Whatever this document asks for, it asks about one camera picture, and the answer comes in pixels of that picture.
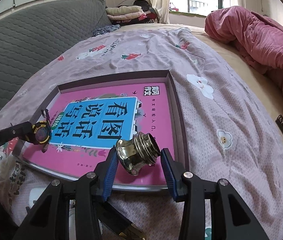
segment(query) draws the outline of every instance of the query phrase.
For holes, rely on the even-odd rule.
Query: open box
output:
[[[104,161],[119,139],[150,132],[160,149],[189,170],[188,144],[181,105],[168,70],[116,73],[58,85],[30,122],[50,114],[52,138],[46,153],[41,146],[19,140],[13,155],[53,177],[76,180]],[[158,158],[138,176],[119,164],[114,190],[158,192],[167,189]]]

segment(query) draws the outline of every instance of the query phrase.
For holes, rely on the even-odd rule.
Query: metal screw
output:
[[[193,174],[190,171],[186,171],[184,172],[184,177],[190,179],[193,177]]]
[[[96,177],[96,173],[91,171],[91,172],[88,172],[86,174],[86,176],[87,176],[88,179],[93,179],[94,177]]]
[[[59,179],[54,179],[54,180],[51,182],[51,184],[52,184],[53,186],[58,186],[58,185],[60,184],[60,180],[59,180]]]
[[[220,185],[222,185],[222,186],[227,186],[228,185],[228,180],[226,180],[226,179],[221,179],[221,180],[219,180],[219,184]]]

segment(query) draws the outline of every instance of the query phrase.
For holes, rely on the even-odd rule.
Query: folded clothes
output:
[[[146,16],[146,14],[145,13],[143,13],[142,15],[140,15],[139,17],[138,17],[138,20],[143,20],[143,19],[146,19],[147,18],[147,16]]]
[[[119,8],[106,8],[106,12],[109,15],[124,15],[128,13],[142,11],[141,6],[120,6]]]
[[[112,21],[118,21],[118,20],[131,20],[131,19],[136,19],[140,16],[145,14],[143,11],[140,12],[133,12],[133,13],[127,13],[124,15],[110,15],[108,14],[108,18]]]
[[[132,20],[119,20],[119,21],[112,21],[112,24],[119,24],[120,26],[126,26],[126,25],[133,25],[133,24],[141,24],[141,23],[154,23],[153,19],[149,19],[146,17],[143,20],[139,20],[138,18],[132,19]]]
[[[155,14],[155,13],[148,13],[148,14],[147,14],[147,17],[148,17],[149,19],[155,20],[155,19],[157,18],[157,14]]]

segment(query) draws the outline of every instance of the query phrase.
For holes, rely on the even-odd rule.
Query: black bag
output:
[[[146,0],[135,0],[134,5],[141,6],[144,12],[149,11],[150,5]]]

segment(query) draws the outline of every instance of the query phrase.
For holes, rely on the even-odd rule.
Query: watch face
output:
[[[44,142],[48,136],[49,136],[49,130],[47,127],[40,127],[35,133],[35,138],[38,142]]]

